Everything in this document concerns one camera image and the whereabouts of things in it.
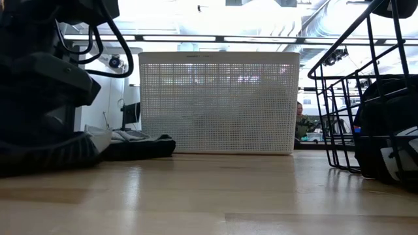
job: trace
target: white plastic basket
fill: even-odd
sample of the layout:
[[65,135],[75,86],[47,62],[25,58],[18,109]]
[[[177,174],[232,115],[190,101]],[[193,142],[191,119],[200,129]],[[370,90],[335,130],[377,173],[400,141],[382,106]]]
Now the white plastic basket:
[[299,54],[141,53],[142,130],[176,152],[290,154]]

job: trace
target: ceiling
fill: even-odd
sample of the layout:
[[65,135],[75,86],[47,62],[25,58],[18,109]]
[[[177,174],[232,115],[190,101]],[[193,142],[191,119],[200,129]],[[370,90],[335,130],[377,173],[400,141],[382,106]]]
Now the ceiling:
[[[339,37],[367,7],[348,4],[347,0],[298,0],[296,8],[281,7],[275,0],[237,0],[241,6],[227,6],[226,1],[236,0],[119,0],[120,17],[115,22],[124,35],[234,35],[263,37]],[[375,37],[394,37],[391,19],[372,15]],[[405,37],[418,35],[418,13],[401,21]],[[86,34],[85,24],[68,27],[66,34]],[[107,24],[100,25],[102,35],[111,35]],[[352,34],[367,37],[366,24]],[[298,52],[301,54],[301,81],[310,86],[312,81],[304,79],[307,71],[319,60],[329,46],[285,45],[285,44],[216,44],[192,42],[129,42],[131,47],[144,51],[253,51],[253,52]],[[120,47],[117,42],[106,42],[106,47]],[[387,47],[378,47],[377,53]],[[367,46],[348,46],[349,57],[333,67],[325,68],[328,75],[352,71],[370,60]],[[416,65],[418,50],[407,48],[408,59]],[[380,61],[380,68],[395,71],[398,66],[397,53]]]

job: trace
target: security camera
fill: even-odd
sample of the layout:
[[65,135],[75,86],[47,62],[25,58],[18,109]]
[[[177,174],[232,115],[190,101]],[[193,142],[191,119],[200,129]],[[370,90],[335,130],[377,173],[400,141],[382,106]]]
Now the security camera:
[[342,58],[347,57],[348,54],[348,50],[347,47],[343,50],[341,49],[337,49],[335,50],[335,52],[333,52],[325,61],[324,61],[324,66],[333,66],[335,65],[336,62],[342,60]]
[[123,61],[120,59],[120,55],[112,55],[109,60],[109,66],[114,69],[118,69],[123,66]]

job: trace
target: gray cloth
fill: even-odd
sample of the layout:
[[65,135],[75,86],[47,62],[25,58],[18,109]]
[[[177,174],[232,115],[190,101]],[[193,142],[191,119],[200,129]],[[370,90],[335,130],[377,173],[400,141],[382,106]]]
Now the gray cloth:
[[149,140],[151,137],[140,131],[114,131],[112,133],[112,143],[138,142]]
[[93,142],[99,153],[104,151],[112,141],[112,131],[109,130],[85,125],[84,132],[90,136],[90,140]]

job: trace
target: white wall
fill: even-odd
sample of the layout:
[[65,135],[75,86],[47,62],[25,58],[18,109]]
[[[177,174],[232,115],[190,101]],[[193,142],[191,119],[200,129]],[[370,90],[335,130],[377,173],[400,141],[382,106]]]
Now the white wall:
[[[139,87],[130,87],[129,80],[139,80],[138,57],[134,55],[135,69],[131,78],[117,79],[104,76],[91,75],[101,85],[101,90],[91,106],[83,106],[76,109],[74,129],[83,131],[84,125],[91,125],[106,129],[105,112],[107,122],[111,129],[119,129],[122,125],[123,114],[120,111],[125,103],[133,104],[140,101]],[[85,66],[85,69],[112,72],[105,64],[96,60]],[[140,128],[140,121],[136,124],[127,124],[127,128]]]
[[[85,69],[112,72],[98,60],[87,64]],[[122,112],[120,112],[118,100],[123,98],[122,91],[126,79],[114,79],[96,75],[91,75],[91,77],[96,80],[102,88],[91,106],[83,106],[77,109],[74,129],[76,131],[83,131],[84,125],[105,129],[105,116],[111,129],[120,128],[122,124]]]

